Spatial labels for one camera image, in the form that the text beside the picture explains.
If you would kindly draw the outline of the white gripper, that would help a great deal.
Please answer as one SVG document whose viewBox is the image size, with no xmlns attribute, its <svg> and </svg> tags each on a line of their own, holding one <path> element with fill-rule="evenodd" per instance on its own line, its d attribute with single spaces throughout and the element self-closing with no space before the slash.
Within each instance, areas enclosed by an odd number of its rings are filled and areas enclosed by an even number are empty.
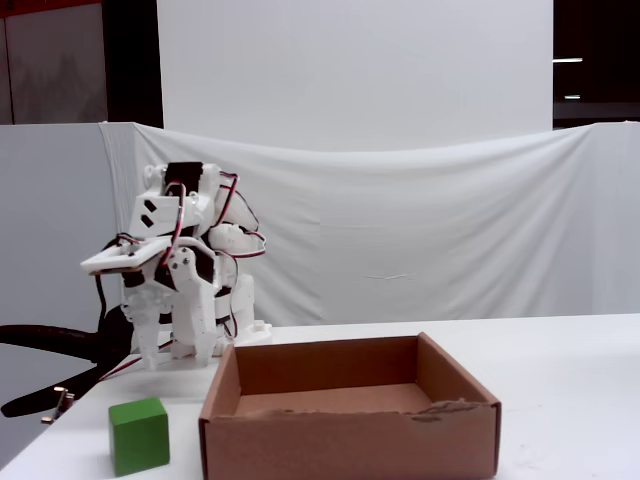
<svg viewBox="0 0 640 480">
<path fill-rule="evenodd" d="M 174 294 L 172 356 L 193 355 L 197 364 L 208 364 L 217 342 L 214 300 L 220 280 L 215 252 L 200 240 L 179 238 L 168 256 L 160 259 L 152 279 Z M 157 368 L 163 305 L 156 287 L 123 288 L 122 310 L 133 325 L 143 365 L 149 371 Z"/>
</svg>

